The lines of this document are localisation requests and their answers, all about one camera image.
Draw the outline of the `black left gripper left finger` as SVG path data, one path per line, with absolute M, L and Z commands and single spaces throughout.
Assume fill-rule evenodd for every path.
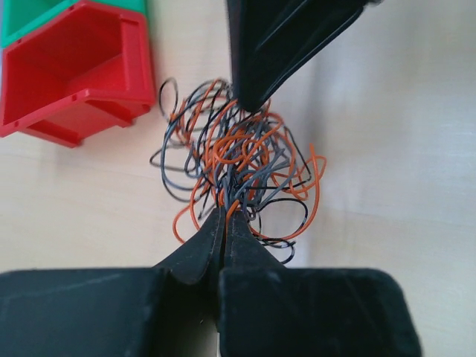
M 224 210 L 152 267 L 1 275 L 3 356 L 216 356 Z

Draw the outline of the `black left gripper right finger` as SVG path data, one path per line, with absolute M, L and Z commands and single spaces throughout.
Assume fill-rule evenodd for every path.
M 219 276 L 223 356 L 420 356 L 400 285 L 373 268 L 287 268 L 242 213 Z

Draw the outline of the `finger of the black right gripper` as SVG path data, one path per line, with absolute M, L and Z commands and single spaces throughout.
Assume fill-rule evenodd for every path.
M 227 1 L 231 74 L 238 105 L 256 112 L 299 68 L 374 1 Z

